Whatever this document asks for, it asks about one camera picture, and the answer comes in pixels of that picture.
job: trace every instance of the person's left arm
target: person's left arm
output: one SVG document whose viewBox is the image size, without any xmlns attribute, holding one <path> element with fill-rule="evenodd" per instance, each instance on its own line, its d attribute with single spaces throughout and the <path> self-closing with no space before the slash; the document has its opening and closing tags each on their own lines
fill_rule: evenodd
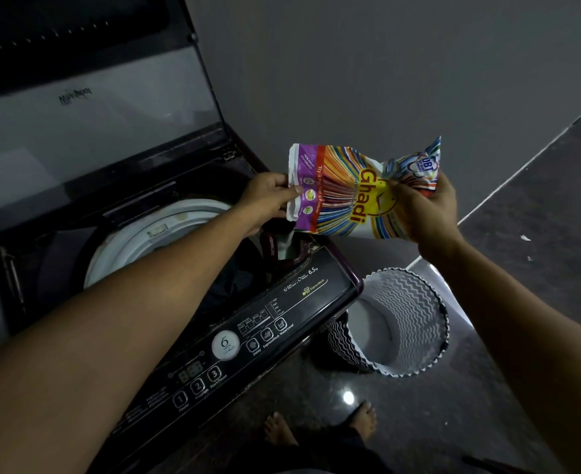
<svg viewBox="0 0 581 474">
<path fill-rule="evenodd" d="M 85 472 L 243 238 L 297 196 L 257 175 L 239 203 L 78 294 L 0 349 L 0 474 Z"/>
</svg>

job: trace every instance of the white grout line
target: white grout line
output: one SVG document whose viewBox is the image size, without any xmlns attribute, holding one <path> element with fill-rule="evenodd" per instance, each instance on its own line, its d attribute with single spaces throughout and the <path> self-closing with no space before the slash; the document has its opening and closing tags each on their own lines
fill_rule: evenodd
<svg viewBox="0 0 581 474">
<path fill-rule="evenodd" d="M 494 195 L 494 194 L 495 194 L 497 191 L 499 191 L 499 190 L 500 190 L 502 187 L 504 187 L 506 184 L 508 184 L 509 182 L 511 182 L 511 181 L 514 179 L 514 177 L 515 177 L 516 175 L 518 175 L 518 174 L 519 174 L 521 171 L 523 171 L 523 169 L 527 168 L 527 166 L 528 166 L 528 165 L 529 165 L 529 164 L 530 164 L 532 161 L 534 161 L 536 158 L 538 158 L 538 156 L 539 156 L 539 155 L 540 155 L 540 154 L 541 154 L 543 151 L 545 151 L 547 148 L 549 148 L 549 147 L 550 147 L 550 146 L 551 146 L 553 143 L 555 143 L 555 142 L 558 140 L 558 138 L 560 138 L 562 135 L 564 135 L 564 134 L 565 134 L 565 133 L 566 133 L 566 132 L 569 130 L 569 128 L 571 128 L 571 127 L 572 127 L 572 126 L 573 126 L 573 125 L 574 125 L 574 124 L 575 124 L 575 123 L 576 123 L 576 122 L 577 122 L 577 121 L 578 121 L 580 118 L 581 118 L 581 114 L 579 115 L 579 117 L 578 117 L 578 118 L 574 119 L 574 120 L 573 120 L 573 122 L 572 122 L 572 123 L 571 123 L 569 126 L 567 126 L 566 128 L 564 128 L 564 129 L 563 129 L 563 131 L 561 131 L 561 132 L 560 132 L 560 133 L 559 133 L 559 134 L 558 134 L 558 135 L 557 135 L 557 136 L 556 136 L 556 137 L 555 137 L 553 140 L 551 140 L 550 142 L 548 142 L 548 143 L 547 143 L 547 145 L 546 145 L 546 146 L 545 146 L 545 147 L 544 147 L 542 150 L 540 150 L 540 151 L 539 151 L 537 154 L 535 154 L 534 156 L 532 156 L 532 157 L 531 157 L 531 158 L 530 158 L 530 159 L 527 161 L 527 163 L 525 163 L 525 164 L 524 164 L 524 165 L 523 165 L 521 168 L 519 168 L 519 169 L 518 169 L 518 171 L 517 171 L 516 173 L 514 173 L 512 176 L 510 176 L 508 179 L 506 179 L 504 182 L 502 182 L 502 183 L 499 185 L 499 187 L 498 187 L 496 190 L 494 190 L 493 192 L 491 192 L 491 193 L 490 193 L 488 196 L 486 196 L 486 197 L 485 197 L 485 199 L 484 199 L 484 200 L 483 200 L 481 203 L 479 203 L 477 206 L 475 206 L 475 207 L 474 207 L 474 208 L 473 208 L 473 209 L 472 209 L 472 210 L 471 210 L 471 211 L 470 211 L 470 212 L 469 212 L 469 213 L 468 213 L 466 216 L 464 216 L 463 218 L 461 218 L 461 219 L 460 219 L 460 220 L 457 222 L 457 224 L 458 224 L 458 225 L 459 225 L 459 224 L 461 224 L 461 223 L 462 223 L 462 221 L 464 221 L 465 219 L 467 219 L 467 218 L 468 218 L 468 216 L 470 216 L 471 214 L 473 214 L 473 213 L 474 213 L 476 210 L 478 210 L 478 209 L 479 209 L 479 208 L 480 208 L 480 207 L 481 207 L 481 206 L 482 206 L 482 205 L 483 205 L 483 204 L 484 204 L 486 201 L 488 201 L 490 198 L 492 198 L 492 197 L 493 197 L 493 195 Z M 422 257 L 421 257 L 421 256 L 418 256 L 418 257 L 417 257 L 416 259 L 414 259 L 414 260 L 413 260 L 411 263 L 409 263 L 409 265 L 408 265 L 408 266 L 407 266 L 405 269 L 409 269 L 409 270 L 410 270 L 410 269 L 413 267 L 413 265 L 414 265 L 414 264 L 416 264 L 416 263 L 417 263 L 418 261 L 420 261 L 421 259 L 422 259 Z"/>
</svg>

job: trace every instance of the black and white basket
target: black and white basket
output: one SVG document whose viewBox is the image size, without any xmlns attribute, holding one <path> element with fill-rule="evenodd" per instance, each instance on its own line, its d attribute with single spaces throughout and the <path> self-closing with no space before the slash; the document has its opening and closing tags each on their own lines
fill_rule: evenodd
<svg viewBox="0 0 581 474">
<path fill-rule="evenodd" d="M 366 372 L 405 377 L 426 371 L 448 347 L 446 307 L 435 289 L 406 269 L 387 268 L 328 332 L 330 347 Z"/>
</svg>

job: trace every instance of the dark pants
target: dark pants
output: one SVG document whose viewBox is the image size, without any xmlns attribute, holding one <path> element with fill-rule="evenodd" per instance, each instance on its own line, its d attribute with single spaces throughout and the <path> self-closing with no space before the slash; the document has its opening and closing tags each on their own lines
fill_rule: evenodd
<svg viewBox="0 0 581 474">
<path fill-rule="evenodd" d="M 391 472 L 350 426 L 327 428 L 300 446 L 274 446 L 255 440 L 236 453 L 227 472 L 273 474 L 308 468 L 333 474 Z"/>
</svg>

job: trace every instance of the wall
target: wall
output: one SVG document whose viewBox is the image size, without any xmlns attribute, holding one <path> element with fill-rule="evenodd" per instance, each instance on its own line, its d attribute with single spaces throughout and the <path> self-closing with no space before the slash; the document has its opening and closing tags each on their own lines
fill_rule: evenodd
<svg viewBox="0 0 581 474">
<path fill-rule="evenodd" d="M 443 136 L 461 215 L 581 114 L 581 0 L 186 0 L 223 114 L 272 168 Z M 406 242 L 342 240 L 366 272 Z"/>
</svg>

